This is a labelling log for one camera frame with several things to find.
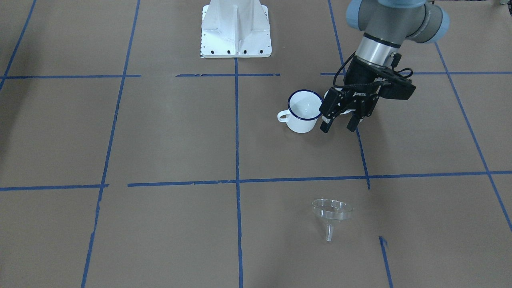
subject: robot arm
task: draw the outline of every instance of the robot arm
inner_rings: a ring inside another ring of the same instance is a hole
[[[355,131],[359,122],[371,116],[379,98],[407,100],[416,87],[408,77],[395,71],[404,40],[433,43],[441,39],[450,24],[448,14],[425,0],[352,0],[347,22],[365,31],[356,52],[340,68],[320,107],[321,129],[329,131],[333,120],[353,111],[347,125]],[[344,85],[336,84],[343,67],[351,61]]]

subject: white metal pedestal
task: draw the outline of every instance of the white metal pedestal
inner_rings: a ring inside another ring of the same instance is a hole
[[[259,0],[211,0],[203,7],[201,57],[269,57],[268,8]]]

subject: black cable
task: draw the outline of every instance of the black cable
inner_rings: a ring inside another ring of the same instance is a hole
[[[374,81],[371,83],[365,83],[365,84],[348,84],[343,86],[336,86],[336,88],[342,88],[342,89],[350,89],[350,88],[361,88],[366,86],[388,86],[391,85],[391,83],[387,81]]]
[[[412,75],[414,75],[414,71],[413,71],[411,68],[404,68],[404,69],[402,69],[402,70],[400,70],[400,71],[395,71],[395,70],[393,70],[393,72],[395,72],[395,74],[400,74],[400,73],[402,73],[403,71],[410,71],[410,73],[409,73],[407,76],[404,76],[404,78],[409,78],[409,77],[411,77]]]
[[[334,76],[334,79],[332,81],[332,87],[336,87],[336,88],[342,88],[342,86],[339,86],[336,84],[336,79],[338,78],[338,75],[341,73],[341,71],[343,70],[343,68],[345,68],[345,66],[348,64],[348,62],[354,58],[355,56],[355,51],[354,53],[352,53],[352,55],[350,55],[350,57],[348,57],[348,59],[345,61],[345,63],[343,63],[343,65],[339,68],[338,72],[336,72],[336,75]]]

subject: blue tape line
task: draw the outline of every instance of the blue tape line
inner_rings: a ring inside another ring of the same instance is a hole
[[[512,171],[489,171],[489,173],[491,173],[493,175],[512,174]]]
[[[492,174],[512,174],[512,171],[493,171]],[[327,177],[296,177],[296,178],[255,178],[239,179],[240,183],[264,182],[299,182],[299,181],[328,181],[328,180],[360,180],[360,179],[392,179],[392,178],[421,178],[421,177],[449,177],[449,176],[475,176],[487,175],[487,172],[451,172],[451,173],[423,173],[423,174],[389,174],[389,175],[358,175],[358,176],[327,176]],[[205,185],[205,184],[233,184],[237,180],[208,180],[208,181],[179,181],[179,182],[148,182],[129,183],[128,187],[151,186],[178,186],[178,185]]]
[[[334,28],[334,36],[336,36],[336,44],[338,45],[338,53],[339,53],[339,60],[341,61],[342,65],[343,62],[343,53],[342,53],[342,46],[339,44],[339,37],[338,37],[338,29],[336,28],[336,21],[334,20],[334,14],[332,13],[332,5],[331,0],[328,0],[329,2],[329,12],[331,13],[331,21],[332,21],[332,27]]]
[[[176,77],[269,77],[281,76],[280,73],[253,73],[253,74],[179,74]]]
[[[361,150],[362,167],[365,169],[366,185],[368,185],[368,190],[369,190],[370,189],[370,177],[368,177],[368,167],[366,166],[365,152],[362,149],[362,142],[361,142],[361,135],[359,134],[359,128],[355,129],[355,133],[357,134],[357,140],[359,141],[359,149]]]
[[[27,30],[27,26],[29,25],[30,18],[32,17],[32,12],[34,12],[35,3],[37,0],[32,2],[32,6],[30,7],[29,15],[27,16],[27,20],[25,21],[25,25],[23,25],[23,29],[21,34],[19,35],[18,42],[16,42],[16,46],[14,46],[14,51],[12,51],[11,58],[9,59],[9,63],[7,64],[7,68],[5,69],[4,78],[2,82],[0,82],[0,91],[4,87],[5,77],[9,74],[9,70],[11,70],[12,62],[14,61],[14,57],[16,56],[16,52],[18,51],[19,44],[21,44],[23,35],[25,35],[25,31]]]
[[[240,205],[240,152],[239,152],[239,143],[240,143],[240,126],[239,126],[239,102],[238,102],[238,58],[234,59],[234,119],[236,124],[235,130],[235,148],[236,148],[236,170],[237,170],[237,222],[238,222],[238,281],[239,287],[243,288],[244,286],[244,266],[242,261],[242,212]]]
[[[382,237],[379,236],[380,242],[380,250],[382,251],[382,257],[384,259],[384,266],[386,267],[386,274],[388,276],[389,288],[393,288],[393,280],[391,279],[391,271],[389,270],[388,256],[386,254],[386,248],[384,246],[388,246],[388,242]]]
[[[81,288],[85,288],[86,281],[87,281],[87,274],[89,272],[89,263],[91,262],[91,254],[92,254],[93,245],[94,245],[94,237],[96,235],[96,228],[98,226],[98,217],[99,217],[99,211],[100,211],[100,205],[99,204],[100,204],[101,199],[103,197],[103,188],[104,188],[104,184],[105,184],[105,180],[106,180],[106,173],[107,173],[107,170],[109,168],[110,153],[111,153],[111,150],[112,150],[112,143],[114,141],[114,134],[115,134],[115,130],[116,130],[117,115],[119,113],[119,105],[121,103],[121,97],[122,97],[122,94],[123,94],[124,80],[126,79],[125,78],[126,71],[128,70],[128,61],[130,60],[130,52],[131,52],[131,49],[132,49],[133,36],[135,34],[135,26],[137,24],[137,17],[139,15],[139,7],[140,7],[140,0],[137,0],[137,7],[135,8],[135,16],[134,16],[133,24],[132,24],[132,33],[130,35],[130,41],[128,43],[128,50],[126,52],[126,59],[124,61],[123,77],[121,78],[121,85],[119,87],[119,94],[117,96],[116,110],[114,112],[114,120],[112,122],[112,130],[110,132],[109,147],[107,148],[107,151],[106,151],[105,166],[103,168],[103,176],[101,178],[101,187],[99,188],[98,201],[96,202],[96,214],[95,214],[95,217],[94,217],[94,229],[93,229],[93,232],[91,233],[91,239],[89,241],[89,249],[87,251],[86,264],[85,264],[85,267],[83,269],[83,277],[82,277]]]
[[[487,176],[489,177],[490,184],[493,186],[494,194],[496,195],[496,198],[498,199],[498,203],[500,204],[501,211],[503,211],[503,215],[505,215],[505,219],[507,221],[508,228],[512,232],[512,222],[510,221],[507,209],[505,208],[505,205],[503,204],[503,200],[501,200],[500,192],[498,192],[498,188],[496,188],[496,184],[494,183],[494,179],[491,176],[491,174],[488,173]]]
[[[503,212],[503,215],[505,216],[505,219],[508,224],[508,228],[512,232],[512,222],[510,221],[510,218],[508,216],[508,212],[505,208],[505,205],[503,204],[503,201],[501,200],[500,193],[498,192],[498,189],[496,188],[496,185],[494,184],[493,177],[489,171],[489,167],[487,166],[487,163],[485,162],[485,158],[483,156],[482,150],[480,149],[480,145],[478,145],[477,138],[475,136],[475,132],[473,131],[473,128],[471,127],[470,120],[468,119],[466,115],[466,111],[464,110],[464,106],[462,105],[462,101],[460,100],[459,93],[457,92],[457,89],[455,88],[455,84],[452,80],[452,76],[450,75],[450,71],[448,70],[448,66],[446,65],[446,62],[444,61],[443,55],[441,53],[441,49],[439,48],[439,45],[437,42],[435,42],[437,53],[439,53],[439,57],[441,58],[441,62],[443,63],[444,70],[446,71],[446,74],[448,76],[448,79],[450,80],[450,84],[452,85],[453,92],[455,93],[455,97],[457,98],[457,103],[459,104],[460,111],[462,112],[462,115],[464,116],[464,120],[466,121],[467,127],[470,130],[471,137],[473,138],[473,142],[475,142],[475,146],[477,147],[478,154],[480,155],[480,159],[482,159],[482,163],[485,167],[485,171],[487,173],[487,176],[489,177],[489,181],[491,182],[491,185],[493,186],[494,194],[496,195],[496,198],[498,199],[498,203],[500,204],[501,211]]]
[[[450,74],[469,74],[469,75],[499,75],[499,74],[512,74],[512,71],[481,71],[481,72],[450,72]]]
[[[62,190],[62,189],[88,189],[100,188],[100,184],[93,185],[60,185],[60,186],[24,186],[24,187],[0,187],[0,191],[24,191],[24,190]]]
[[[370,179],[391,179],[391,178],[421,178],[421,177],[447,177],[447,176],[472,176],[487,175],[487,172],[452,172],[452,173],[423,173],[423,174],[391,174],[391,175],[370,175]]]
[[[326,180],[357,180],[357,179],[366,179],[366,176],[365,175],[360,175],[360,176],[332,176],[332,177],[241,179],[240,183],[298,182],[298,181],[326,181]]]
[[[271,76],[281,76],[279,73],[255,73],[255,74],[238,74],[238,77],[271,77]]]
[[[140,78],[140,74],[130,75],[53,75],[53,76],[7,76],[5,79],[75,79],[75,78]]]
[[[401,72],[402,75],[407,75],[409,72]],[[446,72],[414,72],[414,75],[445,75]],[[451,75],[509,75],[512,71],[480,71],[480,72],[450,72]],[[334,76],[336,72],[322,72],[320,76]]]
[[[208,181],[176,181],[176,182],[150,182],[128,183],[128,187],[153,187],[153,186],[181,186],[181,185],[207,185],[207,184],[231,184],[236,180],[208,180]]]

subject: funnel stem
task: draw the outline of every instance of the funnel stem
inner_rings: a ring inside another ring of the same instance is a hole
[[[330,223],[327,223],[327,234],[325,236],[325,239],[327,241],[331,241],[332,240],[332,233],[334,232],[334,226]]]

